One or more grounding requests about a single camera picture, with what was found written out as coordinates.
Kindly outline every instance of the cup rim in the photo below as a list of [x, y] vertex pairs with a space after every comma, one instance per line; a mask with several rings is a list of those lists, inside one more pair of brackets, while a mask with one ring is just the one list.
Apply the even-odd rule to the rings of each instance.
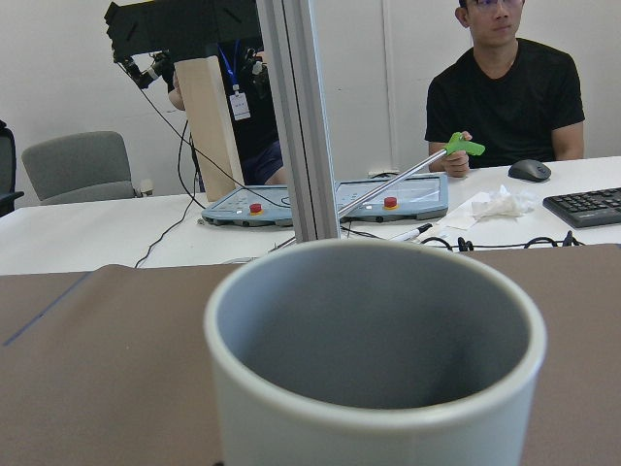
[[[460, 263], [476, 270], [487, 280], [494, 282], [511, 299], [519, 303], [519, 309], [527, 322], [529, 331], [528, 347], [513, 369], [501, 380], [485, 389], [464, 398], [439, 405], [397, 410], [379, 410], [336, 405], [315, 400], [289, 391], [271, 383], [247, 368], [226, 346], [217, 331], [217, 312], [224, 296], [238, 279], [279, 260], [284, 255], [296, 254], [300, 250], [329, 248], [402, 248], [411, 253], [416, 250], [423, 254], [441, 257], [449, 262]], [[212, 364], [238, 383], [248, 394], [270, 405], [284, 414], [303, 417], [306, 421], [330, 424], [334, 428], [354, 428], [366, 431], [394, 433], [407, 432], [412, 428], [429, 426], [441, 427], [484, 416], [511, 398], [532, 381], [544, 360], [547, 346], [545, 323], [532, 298], [515, 282], [496, 269], [471, 257], [447, 250], [436, 250], [422, 245], [381, 242], [369, 239], [329, 239], [296, 245], [285, 250], [275, 251], [253, 262], [245, 264], [227, 276], [213, 292], [208, 301], [204, 330], [211, 352]]]

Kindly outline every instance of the gray office chair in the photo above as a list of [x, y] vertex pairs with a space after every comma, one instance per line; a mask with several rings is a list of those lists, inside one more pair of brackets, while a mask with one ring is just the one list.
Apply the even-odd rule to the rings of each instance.
[[44, 206], [135, 196], [123, 138], [113, 131], [45, 141], [21, 160]]

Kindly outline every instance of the red button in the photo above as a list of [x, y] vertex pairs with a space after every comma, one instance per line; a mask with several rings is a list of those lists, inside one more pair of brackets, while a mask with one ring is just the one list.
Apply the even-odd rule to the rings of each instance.
[[394, 209], [395, 207], [397, 207], [397, 198], [390, 196], [390, 197], [384, 197], [384, 208], [386, 209]]

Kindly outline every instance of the black keyboard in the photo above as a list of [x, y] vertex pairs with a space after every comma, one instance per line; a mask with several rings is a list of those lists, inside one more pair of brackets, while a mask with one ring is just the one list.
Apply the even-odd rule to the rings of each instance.
[[621, 187], [550, 196], [543, 206], [575, 228], [621, 223]]

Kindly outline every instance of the glasses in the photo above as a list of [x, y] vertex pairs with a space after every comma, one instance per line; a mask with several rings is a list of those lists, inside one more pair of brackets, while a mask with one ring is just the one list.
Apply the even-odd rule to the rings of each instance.
[[[491, 12], [496, 10], [498, 2], [501, 0], [475, 0], [474, 4], [482, 12]], [[502, 0], [503, 4], [509, 8], [515, 8], [522, 5], [523, 0]]]

